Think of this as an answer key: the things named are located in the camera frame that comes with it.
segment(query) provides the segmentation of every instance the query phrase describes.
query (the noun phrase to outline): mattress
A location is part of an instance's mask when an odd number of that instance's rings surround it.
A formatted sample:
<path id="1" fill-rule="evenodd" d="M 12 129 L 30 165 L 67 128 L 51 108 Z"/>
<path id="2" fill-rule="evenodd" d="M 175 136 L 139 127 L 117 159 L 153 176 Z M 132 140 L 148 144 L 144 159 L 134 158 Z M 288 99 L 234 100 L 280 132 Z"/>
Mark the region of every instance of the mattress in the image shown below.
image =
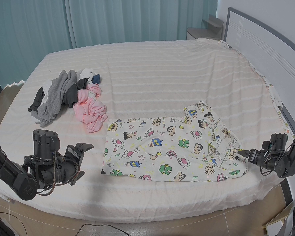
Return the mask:
<path id="1" fill-rule="evenodd" d="M 109 118 L 183 116 L 183 108 L 204 100 L 240 139 L 244 149 L 260 149 L 274 132 L 284 132 L 264 80 L 246 58 L 222 41 L 198 39 L 97 45 L 48 54 L 32 72 L 0 125 L 0 145 L 22 164 L 33 154 L 39 128 L 27 108 L 47 79 L 82 68 L 101 75 L 99 97 Z M 85 175 L 74 186 L 23 201 L 0 180 L 0 193 L 39 210 L 86 220 L 135 223 L 197 216 L 263 199 L 281 179 L 266 177 L 249 164 L 246 175 L 223 182 L 154 182 L 101 174 L 107 123 L 88 133 L 72 108 L 63 107 L 46 128 L 58 133 L 64 154 L 77 142 L 85 153 Z"/>

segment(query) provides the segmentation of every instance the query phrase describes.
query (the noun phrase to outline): white headboard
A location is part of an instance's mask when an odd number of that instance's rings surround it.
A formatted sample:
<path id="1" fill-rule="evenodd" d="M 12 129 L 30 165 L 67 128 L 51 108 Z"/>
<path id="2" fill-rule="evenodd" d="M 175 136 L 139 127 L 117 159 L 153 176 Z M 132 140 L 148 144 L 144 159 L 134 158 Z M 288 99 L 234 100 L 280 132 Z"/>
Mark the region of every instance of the white headboard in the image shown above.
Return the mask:
<path id="1" fill-rule="evenodd" d="M 295 132 L 295 44 L 263 22 L 228 8 L 224 41 L 273 84 Z"/>

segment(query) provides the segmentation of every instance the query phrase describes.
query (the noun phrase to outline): floor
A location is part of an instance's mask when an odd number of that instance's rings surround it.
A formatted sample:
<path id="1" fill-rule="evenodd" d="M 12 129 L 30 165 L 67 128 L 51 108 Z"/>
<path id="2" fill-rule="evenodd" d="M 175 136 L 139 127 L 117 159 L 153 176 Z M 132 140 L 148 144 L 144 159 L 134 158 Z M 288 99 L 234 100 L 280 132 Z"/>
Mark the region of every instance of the floor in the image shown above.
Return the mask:
<path id="1" fill-rule="evenodd" d="M 0 123 L 14 97 L 22 85 L 5 88 L 0 93 Z M 138 224 L 113 224 L 128 232 L 131 236 L 262 236 L 262 225 L 274 218 L 286 207 L 280 185 L 273 188 L 263 200 L 256 200 L 247 206 L 215 211 L 196 217 L 171 221 L 145 222 Z M 67 235 L 75 236 L 81 225 L 90 223 L 103 224 L 98 221 L 84 221 L 48 214 L 17 201 L 7 202 L 0 198 L 0 212 L 18 217 L 26 227 L 28 236 Z M 25 236 L 25 230 L 19 220 L 8 214 L 0 214 L 13 228 Z M 123 236 L 116 229 L 101 226 L 84 226 L 78 236 Z"/>

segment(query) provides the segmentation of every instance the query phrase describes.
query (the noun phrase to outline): pink clothing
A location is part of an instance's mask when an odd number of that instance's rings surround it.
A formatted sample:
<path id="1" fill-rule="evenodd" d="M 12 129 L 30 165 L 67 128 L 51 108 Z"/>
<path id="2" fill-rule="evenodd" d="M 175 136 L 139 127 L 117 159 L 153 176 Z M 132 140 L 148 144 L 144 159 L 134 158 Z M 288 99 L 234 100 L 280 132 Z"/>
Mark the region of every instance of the pink clothing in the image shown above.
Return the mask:
<path id="1" fill-rule="evenodd" d="M 87 88 L 88 90 L 93 91 L 97 95 L 100 95 L 101 93 L 98 84 L 88 84 Z M 78 102 L 73 105 L 73 109 L 76 118 L 78 118 L 78 120 L 82 121 L 83 123 L 87 124 L 87 131 L 92 133 L 99 131 L 103 125 L 103 122 L 108 117 L 106 115 L 106 106 L 102 104 L 99 100 L 89 97 L 88 90 L 78 90 Z"/>

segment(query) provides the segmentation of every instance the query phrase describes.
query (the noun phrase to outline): teal curtain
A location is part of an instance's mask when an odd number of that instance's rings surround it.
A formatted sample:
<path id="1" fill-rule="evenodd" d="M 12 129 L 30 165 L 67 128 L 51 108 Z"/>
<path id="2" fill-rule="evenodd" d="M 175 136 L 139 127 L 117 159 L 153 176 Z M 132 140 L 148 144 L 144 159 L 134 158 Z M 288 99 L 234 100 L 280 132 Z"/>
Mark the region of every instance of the teal curtain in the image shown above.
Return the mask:
<path id="1" fill-rule="evenodd" d="M 97 44 L 186 39 L 217 0 L 0 0 L 0 83 L 26 80 L 48 54 Z"/>

